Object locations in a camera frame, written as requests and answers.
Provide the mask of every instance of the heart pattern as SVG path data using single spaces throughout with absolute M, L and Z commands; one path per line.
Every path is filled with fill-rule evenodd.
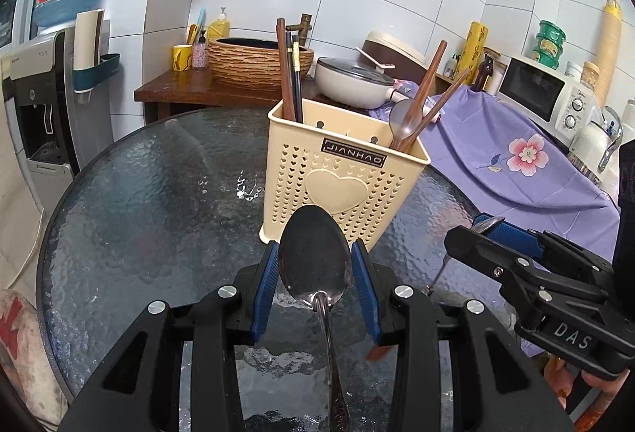
M 368 197 L 368 189 L 362 180 L 340 178 L 326 169 L 312 170 L 304 180 L 304 188 L 313 204 L 331 215 L 350 210 Z

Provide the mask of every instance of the beige utensil holder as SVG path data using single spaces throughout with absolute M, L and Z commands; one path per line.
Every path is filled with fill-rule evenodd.
M 349 243 L 370 250 L 405 201 L 430 158 L 419 139 L 410 154 L 388 149 L 387 123 L 312 100 L 302 101 L 304 124 L 269 112 L 264 221 L 260 239 L 279 241 L 302 205 L 330 213 Z

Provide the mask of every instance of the flower pattern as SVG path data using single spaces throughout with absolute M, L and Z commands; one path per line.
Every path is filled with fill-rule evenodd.
M 507 166 L 512 172 L 521 171 L 525 176 L 533 176 L 536 167 L 543 169 L 549 161 L 547 153 L 542 148 L 545 140 L 540 135 L 535 134 L 529 140 L 516 138 L 509 144 L 509 152 L 513 154 L 507 160 Z

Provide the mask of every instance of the glass table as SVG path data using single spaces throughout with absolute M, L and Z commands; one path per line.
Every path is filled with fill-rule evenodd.
M 233 280 L 240 267 L 260 261 L 268 129 L 262 109 L 196 111 L 128 135 L 77 176 L 51 217 L 37 266 L 42 337 L 70 400 L 150 301 L 198 301 Z M 469 226 L 477 214 L 460 190 L 428 167 L 371 259 L 424 288 L 441 266 L 447 230 Z M 457 261 L 439 289 L 450 299 L 474 297 L 505 309 L 497 284 Z M 354 288 L 332 315 L 352 426 L 385 430 L 396 352 L 366 361 L 372 343 Z M 238 348 L 236 359 L 247 428 L 328 430 L 318 319 L 280 282 L 265 336 L 255 348 Z M 186 346 L 181 430 L 190 430 L 190 360 Z M 443 363 L 448 375 L 447 356 Z M 451 399 L 445 388 L 446 418 Z

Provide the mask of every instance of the person's hand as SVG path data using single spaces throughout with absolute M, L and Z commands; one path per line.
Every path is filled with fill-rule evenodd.
M 582 379 L 585 383 L 593 388 L 600 389 L 601 393 L 576 420 L 575 429 L 577 432 L 586 432 L 595 425 L 622 388 L 629 373 L 630 371 L 626 370 L 616 380 L 602 380 L 586 371 L 582 371 Z M 573 376 L 566 368 L 566 362 L 561 358 L 552 357 L 545 366 L 544 378 L 551 390 L 556 393 L 556 398 L 558 398 L 562 408 L 566 409 L 566 397 L 569 396 L 573 388 Z

